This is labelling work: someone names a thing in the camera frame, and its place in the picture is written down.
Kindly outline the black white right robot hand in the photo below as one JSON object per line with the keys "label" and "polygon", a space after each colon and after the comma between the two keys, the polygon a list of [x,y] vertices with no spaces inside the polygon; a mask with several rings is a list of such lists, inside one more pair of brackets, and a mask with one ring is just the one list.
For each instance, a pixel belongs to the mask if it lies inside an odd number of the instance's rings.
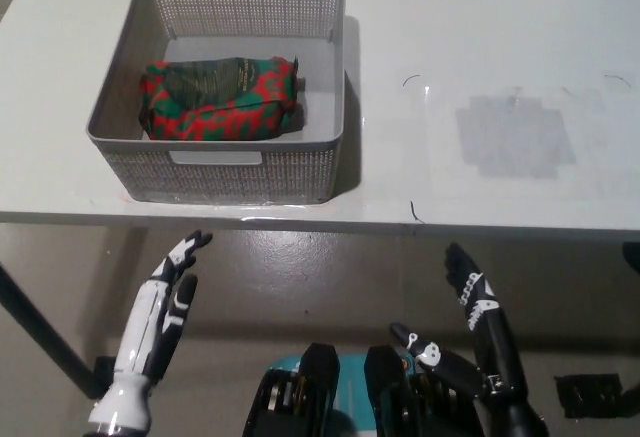
{"label": "black white right robot hand", "polygon": [[473,336],[475,362],[434,341],[421,338],[400,322],[391,334],[427,372],[448,387],[489,409],[524,406],[528,385],[506,314],[487,275],[457,243],[445,251],[446,280],[454,288]]}

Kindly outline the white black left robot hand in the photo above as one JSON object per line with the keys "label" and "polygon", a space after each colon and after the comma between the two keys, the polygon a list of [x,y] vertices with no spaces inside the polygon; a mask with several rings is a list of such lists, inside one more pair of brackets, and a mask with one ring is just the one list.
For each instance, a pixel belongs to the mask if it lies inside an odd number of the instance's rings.
{"label": "white black left robot hand", "polygon": [[142,283],[116,356],[111,389],[125,381],[144,388],[164,378],[186,324],[198,278],[187,272],[212,240],[196,230],[180,240]]}

